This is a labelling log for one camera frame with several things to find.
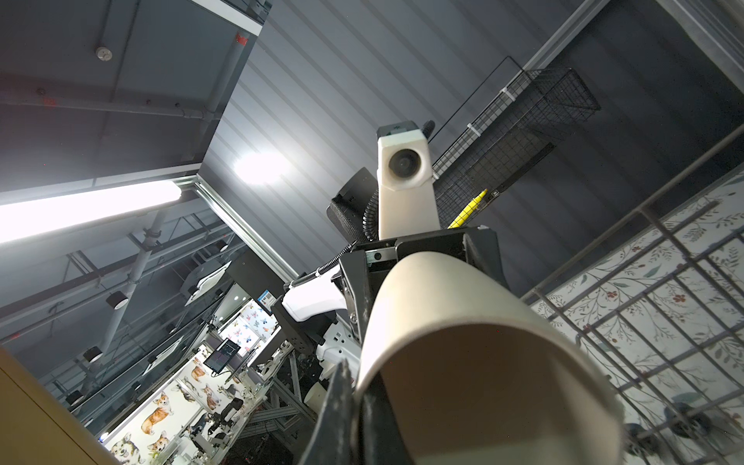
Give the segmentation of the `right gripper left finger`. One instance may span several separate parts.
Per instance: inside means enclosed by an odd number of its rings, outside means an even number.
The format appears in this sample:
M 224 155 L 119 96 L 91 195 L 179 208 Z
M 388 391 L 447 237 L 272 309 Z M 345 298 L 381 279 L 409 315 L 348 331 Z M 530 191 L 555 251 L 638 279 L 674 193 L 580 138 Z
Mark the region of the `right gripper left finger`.
M 355 412 L 352 373 L 347 360 L 336 366 L 329 390 L 301 465 L 348 465 L 352 462 Z

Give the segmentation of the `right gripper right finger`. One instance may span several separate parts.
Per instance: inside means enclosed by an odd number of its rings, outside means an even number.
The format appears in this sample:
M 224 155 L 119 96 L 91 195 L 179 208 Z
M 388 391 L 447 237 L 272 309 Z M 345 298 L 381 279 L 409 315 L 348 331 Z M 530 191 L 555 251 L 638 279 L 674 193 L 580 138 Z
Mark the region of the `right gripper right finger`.
M 414 464 L 387 395 L 382 375 L 376 375 L 360 401 L 358 455 L 360 464 Z

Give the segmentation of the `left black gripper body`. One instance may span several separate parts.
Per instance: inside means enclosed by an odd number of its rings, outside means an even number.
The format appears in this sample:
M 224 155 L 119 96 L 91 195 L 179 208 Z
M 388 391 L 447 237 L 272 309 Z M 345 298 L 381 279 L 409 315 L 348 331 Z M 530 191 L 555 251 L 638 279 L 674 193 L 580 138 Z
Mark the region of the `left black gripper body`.
M 485 226 L 439 230 L 357 245 L 340 259 L 338 284 L 347 300 L 352 328 L 360 342 L 365 339 L 372 307 L 384 280 L 400 260 L 420 252 L 453 257 L 476 267 L 503 287 L 509 286 L 498 236 Z

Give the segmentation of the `beige plastic cup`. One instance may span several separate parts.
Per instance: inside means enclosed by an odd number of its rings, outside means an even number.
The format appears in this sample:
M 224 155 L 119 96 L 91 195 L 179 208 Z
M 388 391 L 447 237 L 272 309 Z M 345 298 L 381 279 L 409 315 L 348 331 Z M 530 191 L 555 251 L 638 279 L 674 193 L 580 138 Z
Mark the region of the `beige plastic cup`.
M 483 272 L 420 252 L 372 308 L 356 398 L 381 374 L 418 464 L 618 464 L 623 409 L 595 362 Z

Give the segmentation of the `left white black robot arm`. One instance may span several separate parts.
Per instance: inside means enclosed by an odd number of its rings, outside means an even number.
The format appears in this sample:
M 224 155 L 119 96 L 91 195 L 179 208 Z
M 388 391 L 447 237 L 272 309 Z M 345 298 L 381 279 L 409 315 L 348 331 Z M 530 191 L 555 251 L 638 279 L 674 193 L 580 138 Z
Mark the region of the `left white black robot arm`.
M 488 190 L 476 195 L 455 217 L 449 229 L 387 240 L 371 240 L 378 205 L 378 182 L 360 169 L 331 199 L 327 216 L 349 244 L 328 263 L 287 284 L 277 318 L 296 350 L 314 352 L 321 379 L 331 379 L 346 363 L 353 380 L 360 374 L 362 341 L 372 305 L 391 269 L 420 252 L 436 252 L 463 261 L 507 284 L 498 238 L 486 227 L 465 223 L 493 197 Z

